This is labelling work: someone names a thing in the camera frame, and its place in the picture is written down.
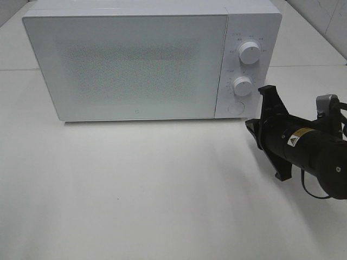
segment power knob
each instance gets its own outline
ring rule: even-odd
[[[259,60],[260,46],[255,41],[244,42],[239,47],[239,57],[244,64],[253,64]]]
[[[233,82],[234,93],[237,96],[247,96],[252,92],[253,84],[249,77],[238,77]]]

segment microwave door window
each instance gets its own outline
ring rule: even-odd
[[[61,120],[214,117],[226,16],[26,24]]]

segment tiled wall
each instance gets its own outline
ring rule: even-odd
[[[347,0],[287,0],[347,58]]]
[[[0,0],[0,26],[27,2],[28,0]]]

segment white microwave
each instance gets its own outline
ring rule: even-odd
[[[269,0],[39,0],[23,17],[62,121],[251,117],[280,22]]]

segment yellow warning sticker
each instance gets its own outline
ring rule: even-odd
[[[308,128],[308,127],[304,127],[304,128],[300,128],[299,130],[296,130],[291,135],[291,137],[288,139],[287,144],[290,145],[290,146],[295,147],[295,145],[299,141],[300,137],[302,137],[304,134],[306,134],[306,133],[308,133],[310,131],[314,131],[314,129]]]

